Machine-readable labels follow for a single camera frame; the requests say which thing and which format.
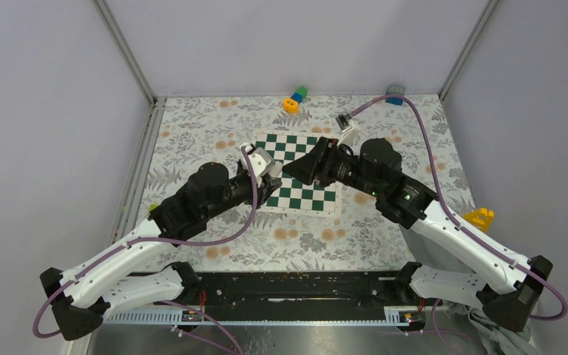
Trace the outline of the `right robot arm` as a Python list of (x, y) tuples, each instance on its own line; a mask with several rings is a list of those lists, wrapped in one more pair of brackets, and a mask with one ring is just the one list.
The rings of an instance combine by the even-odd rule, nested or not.
[(527, 257), (488, 237), (456, 214), (422, 182), (402, 172), (402, 156), (383, 138), (362, 144), (352, 155), (333, 138), (321, 137), (312, 150), (283, 171), (305, 185), (341, 183), (376, 198), (383, 217), (434, 242), (463, 262), (468, 272), (443, 271), (408, 263), (394, 286), (396, 298), (412, 305), (420, 298), (477, 308), (496, 325), (523, 331), (544, 290), (552, 263)]

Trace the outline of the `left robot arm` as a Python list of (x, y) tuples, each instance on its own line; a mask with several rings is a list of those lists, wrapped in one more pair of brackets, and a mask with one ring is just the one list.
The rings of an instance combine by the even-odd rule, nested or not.
[[(76, 340), (92, 333), (108, 317), (147, 303), (175, 298), (183, 304), (194, 302), (200, 285), (188, 263), (136, 280), (125, 278), (166, 249), (218, 246), (238, 239), (257, 210), (280, 188), (281, 171), (281, 162), (257, 153), (239, 160), (234, 177), (221, 163), (203, 164), (120, 240), (78, 266), (65, 271), (48, 268), (41, 273), (47, 300), (35, 316), (34, 335)], [(194, 239), (211, 219), (244, 203), (250, 203), (250, 213), (234, 234), (219, 240)]]

